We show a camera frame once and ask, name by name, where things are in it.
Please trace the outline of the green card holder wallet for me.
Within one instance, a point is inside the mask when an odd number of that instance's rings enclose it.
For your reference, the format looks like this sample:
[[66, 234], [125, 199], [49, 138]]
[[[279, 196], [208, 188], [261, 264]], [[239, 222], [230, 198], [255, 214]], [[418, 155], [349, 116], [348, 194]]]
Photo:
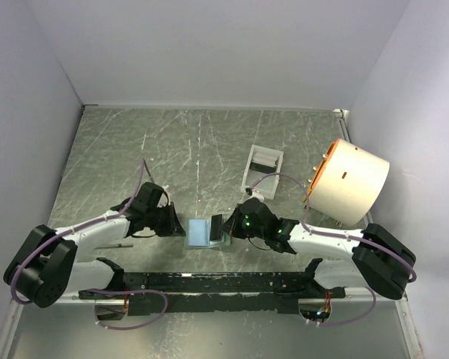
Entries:
[[211, 219], [189, 219], [186, 236], [188, 249], [211, 249], [231, 245], [231, 237], [220, 232], [218, 238], [212, 238]]

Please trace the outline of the dark credit card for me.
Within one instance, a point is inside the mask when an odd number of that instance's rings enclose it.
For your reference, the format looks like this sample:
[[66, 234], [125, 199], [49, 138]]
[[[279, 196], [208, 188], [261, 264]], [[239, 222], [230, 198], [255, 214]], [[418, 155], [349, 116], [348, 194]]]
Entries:
[[210, 222], [210, 242], [222, 240], [223, 214], [213, 215]]

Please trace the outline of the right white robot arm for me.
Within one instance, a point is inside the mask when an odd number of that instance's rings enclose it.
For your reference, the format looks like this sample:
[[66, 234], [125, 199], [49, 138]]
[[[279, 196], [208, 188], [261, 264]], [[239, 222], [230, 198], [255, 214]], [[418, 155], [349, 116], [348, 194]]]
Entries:
[[319, 297], [335, 287], [369, 287], [391, 300], [416, 280], [416, 256], [379, 224], [363, 230], [332, 230], [279, 218], [256, 198], [236, 205], [221, 226], [236, 239], [261, 239], [273, 251], [309, 254], [317, 267], [302, 280], [304, 292]]

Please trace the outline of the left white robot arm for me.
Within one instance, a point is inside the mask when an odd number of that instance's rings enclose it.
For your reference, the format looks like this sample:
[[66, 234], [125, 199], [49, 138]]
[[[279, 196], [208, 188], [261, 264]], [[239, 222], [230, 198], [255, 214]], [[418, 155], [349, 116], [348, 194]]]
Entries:
[[101, 216], [70, 227], [35, 227], [4, 272], [4, 282], [22, 304], [40, 308], [54, 304], [63, 294], [98, 289], [107, 298], [123, 293], [124, 270], [104, 257], [86, 262], [94, 249], [125, 239], [144, 229], [158, 237], [181, 236], [174, 204], [133, 203], [112, 207]]

